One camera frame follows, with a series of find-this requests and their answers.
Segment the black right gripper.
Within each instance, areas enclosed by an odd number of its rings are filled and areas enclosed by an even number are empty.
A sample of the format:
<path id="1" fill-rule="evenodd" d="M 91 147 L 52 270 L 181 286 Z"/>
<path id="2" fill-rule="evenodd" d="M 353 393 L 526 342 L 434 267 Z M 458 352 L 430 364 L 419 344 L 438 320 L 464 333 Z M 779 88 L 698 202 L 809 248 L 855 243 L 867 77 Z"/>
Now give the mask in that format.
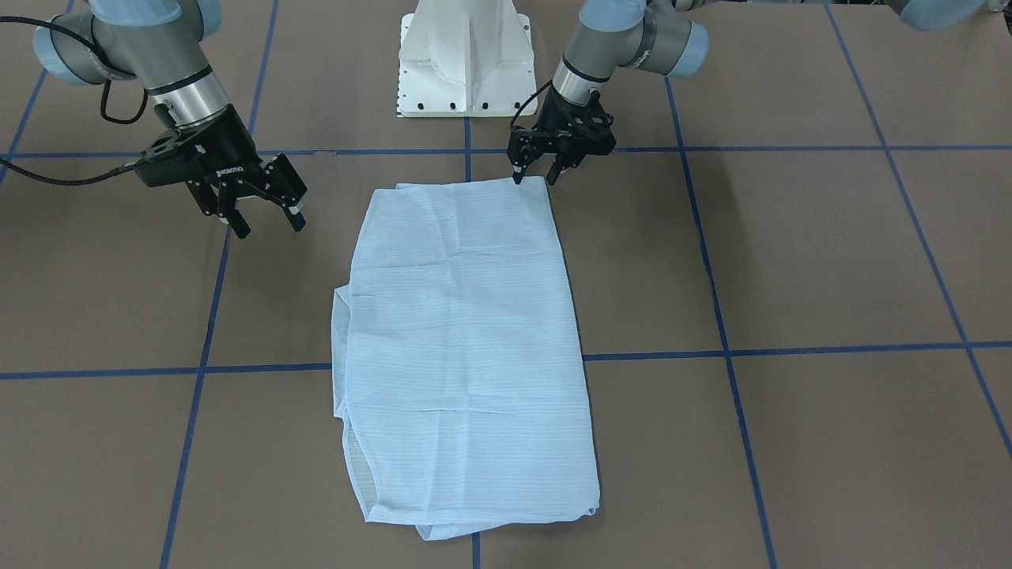
<path id="1" fill-rule="evenodd" d="M 268 160 L 258 155 L 234 107 L 197 126 L 177 125 L 167 107 L 156 107 L 155 113 L 167 129 L 136 162 L 136 173 L 145 185 L 187 185 L 203 215 L 223 217 L 239 240 L 251 233 L 238 210 L 239 200 L 245 198 L 277 205 L 293 231 L 304 230 L 306 183 L 285 154 Z"/>

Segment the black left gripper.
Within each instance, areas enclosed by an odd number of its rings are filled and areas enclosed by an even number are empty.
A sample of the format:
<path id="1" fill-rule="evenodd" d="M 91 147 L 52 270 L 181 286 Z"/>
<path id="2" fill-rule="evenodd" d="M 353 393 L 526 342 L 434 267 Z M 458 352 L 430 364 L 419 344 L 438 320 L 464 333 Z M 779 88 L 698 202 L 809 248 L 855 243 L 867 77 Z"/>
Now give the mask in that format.
<path id="1" fill-rule="evenodd" d="M 546 100 L 535 125 L 530 129 L 518 126 L 521 112 L 543 91 L 547 91 Z M 554 156 L 546 173 L 549 187 L 566 170 L 579 167 L 585 157 L 610 155 L 617 147 L 612 133 L 614 117 L 604 111 L 600 98 L 600 91 L 592 88 L 587 104 L 574 104 L 557 93 L 554 86 L 543 85 L 520 105 L 509 123 L 507 156 L 513 167 L 513 183 L 519 185 L 527 169 L 546 154 Z"/>

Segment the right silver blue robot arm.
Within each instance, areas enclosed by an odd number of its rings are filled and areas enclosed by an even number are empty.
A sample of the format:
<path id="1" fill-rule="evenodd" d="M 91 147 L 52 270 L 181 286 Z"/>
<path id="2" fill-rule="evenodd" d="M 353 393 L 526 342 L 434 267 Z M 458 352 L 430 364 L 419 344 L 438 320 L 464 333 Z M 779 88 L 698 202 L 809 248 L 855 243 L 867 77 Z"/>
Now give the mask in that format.
<path id="1" fill-rule="evenodd" d="M 250 233 L 238 208 L 245 198 L 277 205 L 303 230 L 306 184 L 285 155 L 259 157 L 200 46 L 222 21 L 217 1 L 91 1 L 37 28 L 33 47 L 66 83 L 140 82 L 164 126 L 134 165 L 145 185 L 187 185 L 203 215 L 241 239 Z"/>

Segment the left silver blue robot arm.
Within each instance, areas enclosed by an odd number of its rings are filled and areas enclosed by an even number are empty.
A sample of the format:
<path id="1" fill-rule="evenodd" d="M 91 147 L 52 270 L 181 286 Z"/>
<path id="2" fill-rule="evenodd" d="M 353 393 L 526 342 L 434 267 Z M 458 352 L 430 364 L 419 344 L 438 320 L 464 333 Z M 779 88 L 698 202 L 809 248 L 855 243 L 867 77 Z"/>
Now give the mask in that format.
<path id="1" fill-rule="evenodd" d="M 617 148 L 614 118 L 601 96 L 617 69 L 665 78 L 691 77 L 708 57 L 711 37 L 686 14 L 704 1 L 586 1 L 552 78 L 528 98 L 538 102 L 534 125 L 509 123 L 506 154 L 514 183 L 552 156 L 547 183 L 589 156 Z"/>

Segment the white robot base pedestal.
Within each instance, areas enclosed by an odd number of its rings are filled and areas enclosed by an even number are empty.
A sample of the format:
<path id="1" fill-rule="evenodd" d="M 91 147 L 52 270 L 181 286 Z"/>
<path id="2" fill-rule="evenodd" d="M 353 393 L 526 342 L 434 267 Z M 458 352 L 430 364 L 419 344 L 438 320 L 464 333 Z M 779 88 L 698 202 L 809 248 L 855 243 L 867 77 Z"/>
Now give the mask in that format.
<path id="1" fill-rule="evenodd" d="M 535 93 L 531 21 L 512 1 L 420 1 L 402 15 L 401 118 L 512 118 Z"/>

